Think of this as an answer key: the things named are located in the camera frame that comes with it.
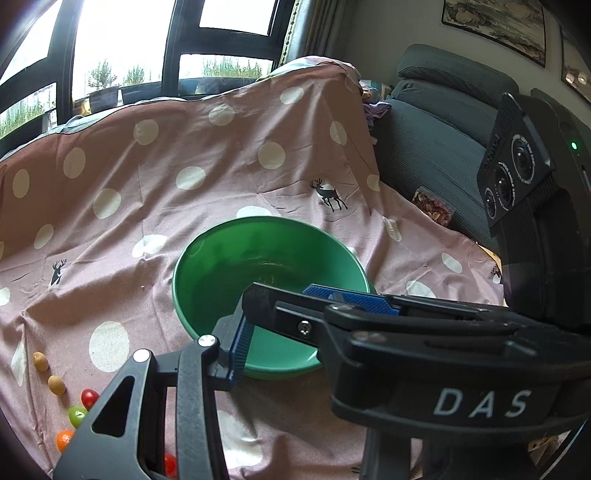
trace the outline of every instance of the screw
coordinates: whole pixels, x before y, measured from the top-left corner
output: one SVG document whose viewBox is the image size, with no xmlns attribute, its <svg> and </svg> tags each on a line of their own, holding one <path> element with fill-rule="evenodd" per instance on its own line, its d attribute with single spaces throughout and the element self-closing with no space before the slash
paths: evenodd
<svg viewBox="0 0 591 480">
<path fill-rule="evenodd" d="M 201 346 L 212 346 L 215 345 L 216 342 L 217 339 L 213 335 L 202 335 L 197 341 Z"/>
<path fill-rule="evenodd" d="M 134 352 L 134 360 L 139 364 L 145 362 L 150 358 L 150 352 L 145 348 L 141 348 L 140 350 L 136 350 Z"/>
<path fill-rule="evenodd" d="M 298 323 L 297 329 L 300 331 L 301 336 L 306 337 L 312 331 L 312 325 L 307 320 L 302 320 L 300 323 Z"/>
</svg>

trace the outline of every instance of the wall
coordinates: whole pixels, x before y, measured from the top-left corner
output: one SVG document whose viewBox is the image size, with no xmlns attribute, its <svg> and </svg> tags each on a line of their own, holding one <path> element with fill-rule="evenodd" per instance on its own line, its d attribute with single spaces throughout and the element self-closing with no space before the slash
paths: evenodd
<svg viewBox="0 0 591 480">
<path fill-rule="evenodd" d="M 443 0 L 363 0 L 359 3 L 344 60 L 363 78 L 389 85 L 398 81 L 396 66 L 404 50 L 424 43 L 479 61 L 510 75 L 521 93 L 546 92 L 591 127 L 591 106 L 561 81 L 562 47 L 556 19 L 544 11 L 546 68 L 479 35 L 443 25 Z"/>
</svg>

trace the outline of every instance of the sofa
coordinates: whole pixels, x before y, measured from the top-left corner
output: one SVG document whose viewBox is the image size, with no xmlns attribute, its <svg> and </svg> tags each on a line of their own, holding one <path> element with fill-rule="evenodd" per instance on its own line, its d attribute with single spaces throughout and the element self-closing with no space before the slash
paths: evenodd
<svg viewBox="0 0 591 480">
<path fill-rule="evenodd" d="M 449 228 L 498 253 L 476 172 L 504 92 L 518 94 L 508 75 L 428 45 L 411 45 L 398 63 L 400 81 L 372 136 L 381 180 L 407 199 L 426 187 L 454 209 Z"/>
</svg>

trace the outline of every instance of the snack package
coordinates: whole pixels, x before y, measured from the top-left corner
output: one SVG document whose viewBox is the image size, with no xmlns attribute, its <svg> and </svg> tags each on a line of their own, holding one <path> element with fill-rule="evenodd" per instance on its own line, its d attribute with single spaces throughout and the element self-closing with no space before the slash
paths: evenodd
<svg viewBox="0 0 591 480">
<path fill-rule="evenodd" d="M 449 225 L 455 211 L 445 200 L 425 187 L 417 188 L 413 196 L 413 203 L 425 215 L 441 226 Z"/>
</svg>

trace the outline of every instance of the green plastic bowl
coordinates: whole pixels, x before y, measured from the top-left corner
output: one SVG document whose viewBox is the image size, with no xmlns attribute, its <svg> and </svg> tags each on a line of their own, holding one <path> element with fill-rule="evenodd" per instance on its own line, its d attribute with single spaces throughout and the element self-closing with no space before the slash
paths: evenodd
<svg viewBox="0 0 591 480">
<path fill-rule="evenodd" d="M 239 218 L 199 235 L 178 259 L 173 301 L 185 330 L 192 338 L 211 333 L 254 281 L 297 292 L 311 283 L 371 289 L 355 256 L 328 233 L 283 217 Z M 316 349 L 257 327 L 245 373 L 286 378 L 319 365 Z"/>
</svg>

